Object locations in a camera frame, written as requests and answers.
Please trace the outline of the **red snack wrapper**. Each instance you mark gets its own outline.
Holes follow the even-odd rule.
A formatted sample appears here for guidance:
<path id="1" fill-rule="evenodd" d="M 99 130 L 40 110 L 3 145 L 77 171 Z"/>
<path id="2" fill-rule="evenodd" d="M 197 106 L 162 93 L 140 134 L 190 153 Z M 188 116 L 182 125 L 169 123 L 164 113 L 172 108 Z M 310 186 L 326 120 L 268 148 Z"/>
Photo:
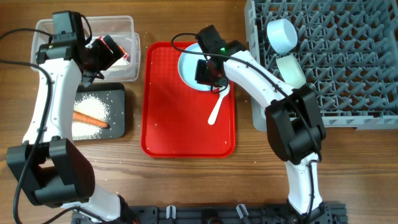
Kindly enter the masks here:
<path id="1" fill-rule="evenodd" d="M 114 58 L 116 59 L 128 58 L 129 54 L 125 51 L 124 48 L 122 48 L 119 44 L 117 44 L 116 41 L 110 35 L 99 36 L 97 39 L 102 41 L 102 43 L 104 43 L 104 45 L 109 49 Z"/>

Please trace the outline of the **white plastic spoon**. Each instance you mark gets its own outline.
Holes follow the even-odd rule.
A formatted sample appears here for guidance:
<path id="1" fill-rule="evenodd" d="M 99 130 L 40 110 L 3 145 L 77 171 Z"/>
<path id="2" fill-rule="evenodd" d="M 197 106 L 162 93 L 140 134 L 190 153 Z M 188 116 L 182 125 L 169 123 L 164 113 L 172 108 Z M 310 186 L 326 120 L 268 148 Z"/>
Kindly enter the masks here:
<path id="1" fill-rule="evenodd" d="M 208 118 L 208 124 L 209 125 L 214 125 L 215 124 L 215 121 L 217 119 L 219 110 L 221 108 L 222 101 L 223 101 L 224 97 L 228 95 L 228 93 L 230 91 L 230 88 L 231 88 L 230 85 L 228 85 L 223 91 L 221 91 L 219 93 L 219 98 L 218 98 L 218 100 L 217 100 L 217 102 L 216 102 L 216 104 L 215 104 L 215 106 L 214 106 L 209 118 Z"/>

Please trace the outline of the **light blue plate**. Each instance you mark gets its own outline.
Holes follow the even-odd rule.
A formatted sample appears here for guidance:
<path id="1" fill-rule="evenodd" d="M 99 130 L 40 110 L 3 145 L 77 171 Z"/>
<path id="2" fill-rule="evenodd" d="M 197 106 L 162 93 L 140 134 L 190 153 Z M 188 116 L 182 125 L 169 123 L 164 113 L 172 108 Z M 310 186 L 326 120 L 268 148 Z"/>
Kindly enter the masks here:
<path id="1" fill-rule="evenodd" d="M 210 91 L 210 86 L 197 83 L 195 74 L 199 60 L 204 60 L 204 55 L 188 54 L 182 52 L 178 59 L 178 74 L 182 81 L 190 88 L 198 91 Z"/>

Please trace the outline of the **white rice pile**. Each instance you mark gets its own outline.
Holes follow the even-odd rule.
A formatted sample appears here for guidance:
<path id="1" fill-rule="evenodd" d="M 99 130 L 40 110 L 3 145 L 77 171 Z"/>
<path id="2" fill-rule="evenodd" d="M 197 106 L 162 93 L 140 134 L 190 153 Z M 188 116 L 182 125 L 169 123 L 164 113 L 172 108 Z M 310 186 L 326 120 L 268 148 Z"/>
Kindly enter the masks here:
<path id="1" fill-rule="evenodd" d="M 99 97 L 94 95 L 83 95 L 81 100 L 75 102 L 74 111 L 105 121 L 107 123 L 110 114 L 109 106 Z M 103 133 L 103 130 L 105 130 L 105 128 L 72 121 L 72 135 L 75 141 L 99 139 Z"/>

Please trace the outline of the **orange carrot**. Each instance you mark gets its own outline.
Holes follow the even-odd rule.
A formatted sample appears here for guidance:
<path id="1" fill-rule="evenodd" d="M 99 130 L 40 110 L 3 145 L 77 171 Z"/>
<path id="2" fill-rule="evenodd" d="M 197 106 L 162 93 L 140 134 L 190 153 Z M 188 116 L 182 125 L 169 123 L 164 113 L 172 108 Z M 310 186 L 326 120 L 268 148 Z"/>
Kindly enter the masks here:
<path id="1" fill-rule="evenodd" d="M 100 127 L 100 128 L 108 128 L 109 124 L 105 121 L 93 118 L 91 116 L 82 114 L 80 112 L 74 111 L 73 112 L 73 121 L 89 124 L 92 126 Z"/>

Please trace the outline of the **green bowl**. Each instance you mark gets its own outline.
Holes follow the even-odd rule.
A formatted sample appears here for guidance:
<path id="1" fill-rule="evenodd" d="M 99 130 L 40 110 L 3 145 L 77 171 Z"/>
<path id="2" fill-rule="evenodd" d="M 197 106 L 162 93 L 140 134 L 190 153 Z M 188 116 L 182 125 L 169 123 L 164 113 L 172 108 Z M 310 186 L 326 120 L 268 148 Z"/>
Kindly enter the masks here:
<path id="1" fill-rule="evenodd" d="M 293 55 L 278 58 L 276 64 L 286 84 L 294 88 L 300 88 L 306 84 L 303 70 Z"/>

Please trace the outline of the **light blue bowl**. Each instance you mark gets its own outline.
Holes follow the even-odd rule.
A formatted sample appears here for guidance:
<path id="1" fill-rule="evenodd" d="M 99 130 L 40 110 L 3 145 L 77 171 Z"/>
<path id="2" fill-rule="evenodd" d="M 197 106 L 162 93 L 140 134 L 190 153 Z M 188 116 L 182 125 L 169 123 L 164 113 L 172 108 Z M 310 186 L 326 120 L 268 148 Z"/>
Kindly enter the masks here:
<path id="1" fill-rule="evenodd" d="M 286 54 L 297 45 L 297 32 L 294 25 L 287 19 L 271 21 L 266 31 L 271 47 L 278 54 Z"/>

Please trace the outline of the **white napkin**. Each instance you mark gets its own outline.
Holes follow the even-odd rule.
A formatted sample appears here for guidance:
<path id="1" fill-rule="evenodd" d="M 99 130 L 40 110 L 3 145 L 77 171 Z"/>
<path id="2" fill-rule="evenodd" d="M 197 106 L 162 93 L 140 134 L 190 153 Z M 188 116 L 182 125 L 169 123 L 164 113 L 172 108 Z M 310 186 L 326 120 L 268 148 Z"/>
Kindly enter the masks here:
<path id="1" fill-rule="evenodd" d="M 114 62 L 112 66 L 110 66 L 108 69 L 103 70 L 103 72 L 115 72 L 119 70 L 124 70 L 129 66 L 130 60 L 131 60 L 130 57 L 122 57 L 116 62 Z"/>

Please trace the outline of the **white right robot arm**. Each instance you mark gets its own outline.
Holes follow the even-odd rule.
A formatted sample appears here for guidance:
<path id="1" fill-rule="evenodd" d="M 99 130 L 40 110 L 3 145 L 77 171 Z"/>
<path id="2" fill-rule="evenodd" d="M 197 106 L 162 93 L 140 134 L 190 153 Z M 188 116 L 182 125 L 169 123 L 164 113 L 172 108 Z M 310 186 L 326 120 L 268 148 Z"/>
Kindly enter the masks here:
<path id="1" fill-rule="evenodd" d="M 314 91 L 307 85 L 296 88 L 277 78 L 240 41 L 227 43 L 222 39 L 213 25 L 194 38 L 202 57 L 197 63 L 196 82 L 211 88 L 226 88 L 233 82 L 264 108 L 269 145 L 286 165 L 288 203 L 300 221 L 310 223 L 323 203 L 317 165 L 322 161 L 326 137 Z"/>

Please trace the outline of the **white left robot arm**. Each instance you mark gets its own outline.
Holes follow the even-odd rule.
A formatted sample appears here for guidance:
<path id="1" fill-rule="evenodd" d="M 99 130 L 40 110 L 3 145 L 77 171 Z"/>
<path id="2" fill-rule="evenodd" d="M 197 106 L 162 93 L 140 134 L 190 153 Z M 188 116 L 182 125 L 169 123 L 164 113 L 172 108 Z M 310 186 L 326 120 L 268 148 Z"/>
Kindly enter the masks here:
<path id="1" fill-rule="evenodd" d="M 72 138 L 78 87 L 102 78 L 124 57 L 124 50 L 110 36 L 86 36 L 90 25 L 79 12 L 55 12 L 52 20 L 54 32 L 33 64 L 40 81 L 32 121 L 22 144 L 6 154 L 17 180 L 13 205 L 17 207 L 24 194 L 32 205 L 74 210 L 93 222 L 138 223 L 122 196 L 96 183 L 92 165 Z"/>

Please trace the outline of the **black waste tray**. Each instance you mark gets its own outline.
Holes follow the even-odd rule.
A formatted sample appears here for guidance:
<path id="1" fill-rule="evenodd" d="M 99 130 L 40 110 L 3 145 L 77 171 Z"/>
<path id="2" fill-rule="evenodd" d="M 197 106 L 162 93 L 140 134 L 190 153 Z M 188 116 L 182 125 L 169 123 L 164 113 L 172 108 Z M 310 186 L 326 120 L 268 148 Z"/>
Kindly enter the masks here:
<path id="1" fill-rule="evenodd" d="M 75 102 L 81 100 L 83 95 L 99 97 L 110 108 L 108 117 L 109 127 L 103 130 L 99 139 L 121 138 L 125 134 L 125 89 L 122 83 L 102 83 L 87 88 L 79 86 Z"/>

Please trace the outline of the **grey dishwasher rack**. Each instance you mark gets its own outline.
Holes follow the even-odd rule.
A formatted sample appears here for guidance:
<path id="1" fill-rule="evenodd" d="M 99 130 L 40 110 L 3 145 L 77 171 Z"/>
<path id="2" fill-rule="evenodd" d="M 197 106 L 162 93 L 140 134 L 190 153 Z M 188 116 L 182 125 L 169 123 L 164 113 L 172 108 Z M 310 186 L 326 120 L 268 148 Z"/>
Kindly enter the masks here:
<path id="1" fill-rule="evenodd" d="M 395 1 L 247 1 L 246 40 L 253 57 L 279 76 L 268 23 L 287 19 L 298 35 L 292 55 L 316 93 L 327 127 L 397 127 Z"/>

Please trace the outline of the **clear plastic bin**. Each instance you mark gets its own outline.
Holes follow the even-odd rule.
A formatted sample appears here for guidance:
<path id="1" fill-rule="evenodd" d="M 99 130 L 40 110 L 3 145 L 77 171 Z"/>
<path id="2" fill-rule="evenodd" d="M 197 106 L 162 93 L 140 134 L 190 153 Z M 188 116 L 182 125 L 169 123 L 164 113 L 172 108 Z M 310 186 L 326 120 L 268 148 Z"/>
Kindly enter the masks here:
<path id="1" fill-rule="evenodd" d="M 139 35 L 134 32 L 134 21 L 131 16 L 97 16 L 85 17 L 74 11 L 53 13 L 52 19 L 40 20 L 34 34 L 30 62 L 37 64 L 37 52 L 41 45 L 49 43 L 51 35 L 73 34 L 88 48 L 99 37 L 110 35 L 129 54 L 130 64 L 124 70 L 115 72 L 100 71 L 97 74 L 85 72 L 82 83 L 93 82 L 133 82 L 139 76 L 141 47 Z"/>

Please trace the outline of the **red plastic tray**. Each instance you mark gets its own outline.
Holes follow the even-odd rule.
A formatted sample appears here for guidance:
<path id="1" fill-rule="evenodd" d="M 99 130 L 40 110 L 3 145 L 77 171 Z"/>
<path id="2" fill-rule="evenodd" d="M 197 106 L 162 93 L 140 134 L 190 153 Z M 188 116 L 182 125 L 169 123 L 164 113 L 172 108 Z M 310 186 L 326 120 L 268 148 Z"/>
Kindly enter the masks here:
<path id="1" fill-rule="evenodd" d="M 190 88 L 178 60 L 191 42 L 156 42 L 147 50 L 141 148 L 151 157 L 222 158 L 236 147 L 235 92 L 223 99 L 215 124 L 208 124 L 218 95 Z"/>

